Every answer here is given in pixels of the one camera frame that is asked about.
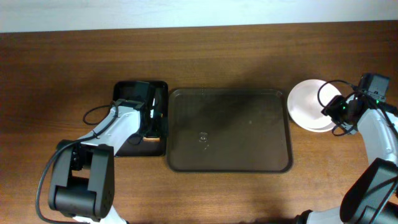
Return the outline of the orange green scrub sponge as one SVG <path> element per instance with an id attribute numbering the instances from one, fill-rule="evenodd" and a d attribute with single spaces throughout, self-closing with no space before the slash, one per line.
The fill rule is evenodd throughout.
<path id="1" fill-rule="evenodd" d="M 160 138 L 143 138 L 145 142 L 160 142 Z"/>

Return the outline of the white plate with red sauce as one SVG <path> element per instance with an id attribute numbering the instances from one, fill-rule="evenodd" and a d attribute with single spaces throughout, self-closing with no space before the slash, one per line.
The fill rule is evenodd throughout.
<path id="1" fill-rule="evenodd" d="M 293 121 L 307 131 L 324 133 L 331 131 L 335 124 L 329 116 L 321 113 L 318 91 L 326 81 L 309 79 L 295 85 L 287 98 L 287 109 Z"/>

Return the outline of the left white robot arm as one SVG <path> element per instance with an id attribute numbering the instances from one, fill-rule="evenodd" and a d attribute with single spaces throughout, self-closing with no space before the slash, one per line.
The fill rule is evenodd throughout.
<path id="1" fill-rule="evenodd" d="M 45 167 L 52 173 L 48 205 L 72 223 L 125 223 L 113 205 L 115 158 L 166 151 L 166 82 L 118 82 L 106 108 L 88 134 L 60 141 Z"/>

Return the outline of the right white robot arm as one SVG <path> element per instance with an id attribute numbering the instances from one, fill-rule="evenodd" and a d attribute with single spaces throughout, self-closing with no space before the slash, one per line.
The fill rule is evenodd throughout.
<path id="1" fill-rule="evenodd" d="M 348 190 L 341 205 L 317 212 L 307 210 L 293 222 L 397 223 L 397 108 L 386 103 L 390 79 L 365 73 L 348 96 L 336 95 L 321 114 L 328 116 L 342 135 L 359 133 L 364 141 L 369 167 Z"/>

